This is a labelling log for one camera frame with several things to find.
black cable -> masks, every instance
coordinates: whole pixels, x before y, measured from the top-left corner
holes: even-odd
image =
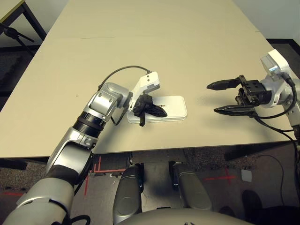
[[[145,70],[145,71],[147,72],[147,74],[148,74],[148,73],[151,73],[150,70],[148,70],[148,69],[146,69],[146,68],[144,68],[144,67],[141,67],[141,66],[126,66],[126,67],[122,67],[122,68],[120,68],[120,69],[117,69],[117,70],[113,71],[111,74],[109,74],[109,75],[102,81],[102,83],[99,85],[98,90],[100,90],[100,89],[102,88],[103,84],[105,84],[105,82],[108,80],[108,78],[110,78],[112,75],[114,75],[115,73],[117,73],[117,72],[119,72],[119,71],[121,71],[121,70],[128,69],[128,68],[139,68],[139,69]]]
[[[288,139],[291,140],[293,146],[294,146],[294,150],[295,150],[295,162],[294,162],[294,181],[295,181],[295,186],[296,186],[296,190],[297,190],[297,195],[298,195],[298,200],[299,200],[299,203],[300,203],[300,180],[299,180],[299,175],[298,175],[298,164],[300,162],[300,156],[298,156],[298,151],[297,151],[297,144],[295,143],[295,141],[287,134],[285,134],[284,132],[282,132],[280,129],[277,129],[277,128],[274,128],[274,127],[271,127],[269,126],[268,124],[266,124],[265,122],[263,122],[260,118],[258,117],[254,117],[254,119],[262,124],[263,126],[266,126],[272,130],[275,130],[279,133],[281,133],[282,135],[286,136]]]
[[[119,72],[119,71],[121,71],[121,70],[128,69],[128,68],[139,68],[139,69],[145,70],[145,71],[147,72],[147,74],[151,73],[150,70],[148,70],[148,69],[146,69],[146,68],[144,68],[144,67],[141,67],[141,66],[126,66],[126,67],[122,67],[122,68],[117,69],[117,70],[113,71],[112,73],[110,73],[110,74],[102,81],[102,83],[99,85],[98,90],[100,90],[100,89],[102,88],[103,84],[105,84],[105,82],[106,82],[112,75],[114,75],[115,73],[117,73],[117,72]],[[123,118],[124,115],[125,115],[125,113],[124,113],[124,111],[123,111],[122,115],[120,116],[120,118],[119,118],[119,120],[118,120],[117,122],[115,122],[114,119],[113,119],[113,117],[111,117],[112,123],[113,123],[115,126],[117,126],[117,125],[121,122],[121,120],[122,120],[122,118]]]
[[[283,197],[282,197],[282,186],[283,186],[283,179],[284,179],[284,176],[285,176],[285,172],[283,170],[283,166],[277,158],[275,158],[274,156],[271,156],[271,155],[260,155],[260,156],[258,156],[258,158],[263,157],[263,156],[268,156],[268,157],[271,157],[271,158],[275,159],[281,167],[282,176],[281,176],[281,183],[280,183],[280,198],[281,198],[281,203],[284,206],[285,202],[283,201]]]
[[[85,225],[90,225],[90,217],[88,215],[80,215],[71,219],[71,223],[75,223],[79,220],[86,220]]]
[[[283,72],[282,77],[284,78],[285,82],[287,82],[292,88],[293,97],[292,97],[291,105],[286,110],[284,110],[283,112],[281,112],[279,114],[276,114],[276,115],[273,115],[273,116],[257,116],[258,118],[260,118],[260,119],[273,119],[273,118],[276,118],[276,117],[279,117],[279,116],[282,116],[282,115],[286,114],[287,112],[289,112],[290,110],[292,110],[295,107],[295,105],[297,103],[297,91],[296,91],[296,88],[295,88],[295,84],[294,84],[294,82],[292,81],[292,79],[289,77],[289,75],[287,73]]]

robotic arm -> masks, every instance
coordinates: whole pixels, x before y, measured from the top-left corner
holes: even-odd
[[[74,185],[83,182],[87,176],[92,163],[92,149],[114,110],[124,108],[122,115],[133,111],[141,118],[140,126],[145,124],[145,112],[167,116],[162,108],[153,105],[152,97],[146,94],[158,88],[157,72],[141,77],[132,92],[114,83],[101,85],[50,156],[46,177],[18,200],[16,209],[4,225],[71,224],[69,216]]]
[[[235,79],[217,81],[207,86],[212,90],[236,88],[239,84],[242,86],[235,98],[237,105],[226,105],[214,111],[230,116],[254,117],[256,120],[272,119],[286,114],[299,142],[300,80],[290,77],[291,69],[276,49],[261,58],[261,62],[267,75],[260,82],[258,80],[247,81],[243,75],[240,75]],[[262,117],[255,111],[255,106],[259,105],[265,108],[282,105],[284,111],[277,115]]]

beige tabletop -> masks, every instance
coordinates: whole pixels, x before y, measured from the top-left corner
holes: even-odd
[[[152,96],[183,96],[187,118],[109,122],[95,153],[286,140],[248,117],[213,111],[235,104],[237,88],[206,89],[241,74],[263,79],[260,58],[270,50],[231,0],[70,0],[0,113],[0,157],[49,156],[102,80],[126,65],[157,71],[161,88]],[[110,81],[132,89],[142,75],[128,69]],[[285,116],[268,122],[289,129]]]
[[[1,0],[0,1],[0,23],[9,17],[25,0]]]

silver robot arm segment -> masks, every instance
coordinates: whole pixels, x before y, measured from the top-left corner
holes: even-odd
[[[128,105],[132,94],[114,83],[105,83],[85,106],[50,156],[47,176],[38,181],[17,202],[4,225],[69,224],[74,185],[90,169],[91,150],[114,110]]]

red tape marking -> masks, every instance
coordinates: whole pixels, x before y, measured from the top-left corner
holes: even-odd
[[[101,156],[99,156],[98,169],[96,170],[96,165],[94,164],[93,173],[112,173],[112,172],[124,172],[126,169],[117,169],[117,170],[100,170],[101,167]]]
[[[14,196],[22,196],[23,193],[11,193],[11,192],[4,192],[4,195],[14,195]]]
[[[228,171],[228,168],[227,168],[227,167],[225,167],[225,173],[226,173],[226,176],[229,176],[229,171]]]
[[[231,180],[235,179],[236,176],[224,176],[224,177],[207,177],[203,178],[203,180]]]
[[[89,185],[89,176],[87,176],[85,179],[84,195],[86,195],[88,192],[88,185]]]

